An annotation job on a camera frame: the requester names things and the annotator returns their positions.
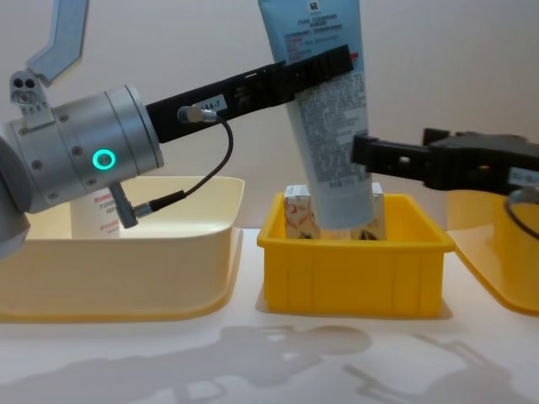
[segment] tube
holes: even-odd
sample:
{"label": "tube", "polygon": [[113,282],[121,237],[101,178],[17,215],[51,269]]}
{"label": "tube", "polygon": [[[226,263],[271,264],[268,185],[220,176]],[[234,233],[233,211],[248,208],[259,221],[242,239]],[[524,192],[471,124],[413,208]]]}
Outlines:
{"label": "tube", "polygon": [[351,162],[367,136],[365,64],[358,0],[259,0],[276,61],[295,63],[348,45],[354,71],[296,94],[287,104],[318,224],[340,230],[374,216],[371,175]]}

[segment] green led ring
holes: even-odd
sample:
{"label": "green led ring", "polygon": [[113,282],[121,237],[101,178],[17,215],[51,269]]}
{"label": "green led ring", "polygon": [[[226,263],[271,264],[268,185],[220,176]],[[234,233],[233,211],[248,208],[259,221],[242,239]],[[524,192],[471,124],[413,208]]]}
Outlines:
{"label": "green led ring", "polygon": [[[106,166],[104,164],[101,164],[99,162],[99,158],[101,156],[108,156],[110,158],[110,163],[107,164]],[[101,171],[110,170],[116,164],[116,155],[109,149],[100,149],[100,150],[97,150],[93,154],[92,163],[93,163],[93,166],[96,167],[98,170],[101,170]]]}

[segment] cable connector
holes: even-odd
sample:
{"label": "cable connector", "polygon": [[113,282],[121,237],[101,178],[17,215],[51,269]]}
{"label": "cable connector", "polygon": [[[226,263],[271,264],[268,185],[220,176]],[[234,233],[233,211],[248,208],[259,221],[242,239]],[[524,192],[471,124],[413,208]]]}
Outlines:
{"label": "cable connector", "polygon": [[213,123],[217,121],[217,112],[202,109],[198,105],[178,109],[178,120],[183,123],[195,124],[200,122]]}

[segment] black cable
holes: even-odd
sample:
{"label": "black cable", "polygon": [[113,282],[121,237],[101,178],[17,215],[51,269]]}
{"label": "black cable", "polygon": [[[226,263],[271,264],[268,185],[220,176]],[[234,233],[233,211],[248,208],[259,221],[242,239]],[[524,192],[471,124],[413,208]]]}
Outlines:
{"label": "black cable", "polygon": [[159,199],[154,199],[149,202],[150,207],[152,208],[152,211],[157,212],[158,210],[162,208],[166,208],[167,206],[170,206],[171,204],[175,204],[176,202],[179,202],[182,199],[187,198],[188,196],[192,195],[196,191],[198,191],[205,183],[210,181],[213,177],[216,176],[217,173],[219,173],[223,167],[228,163],[228,160],[230,160],[230,157],[232,155],[232,151],[234,149],[234,135],[232,133],[232,128],[228,124],[228,122],[223,119],[221,116],[217,116],[216,122],[223,125],[225,127],[225,130],[227,131],[228,136],[228,148],[227,148],[227,154],[224,156],[222,161],[215,167],[208,175],[206,175],[203,179],[201,179],[195,186],[193,186],[191,189],[188,189],[187,191],[181,190],[178,192],[175,192],[173,194],[163,196]]}
{"label": "black cable", "polygon": [[507,212],[507,215],[509,215],[509,218],[526,234],[529,236],[532,236],[536,240],[539,240],[539,233],[535,230],[533,230],[531,227],[529,227],[526,223],[524,223],[519,217],[516,215],[516,213],[511,208],[511,200],[508,198],[505,200],[504,203],[505,212]]}

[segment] white wall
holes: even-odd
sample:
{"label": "white wall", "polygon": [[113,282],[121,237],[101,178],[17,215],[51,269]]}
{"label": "white wall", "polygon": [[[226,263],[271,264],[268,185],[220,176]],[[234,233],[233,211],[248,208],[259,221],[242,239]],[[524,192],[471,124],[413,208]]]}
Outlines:
{"label": "white wall", "polygon": [[[417,143],[431,126],[539,141],[537,0],[362,0],[361,11],[373,136]],[[51,12],[52,0],[0,4],[1,121],[18,116],[8,78],[45,44]],[[256,0],[90,0],[83,62],[48,94],[61,104],[128,82],[151,103],[271,62]],[[304,172],[283,108],[232,125],[237,147],[223,174],[247,181],[240,224],[259,226],[272,195]],[[160,173],[206,173],[225,139],[215,128],[166,145]],[[442,193],[381,180],[444,221]]]}

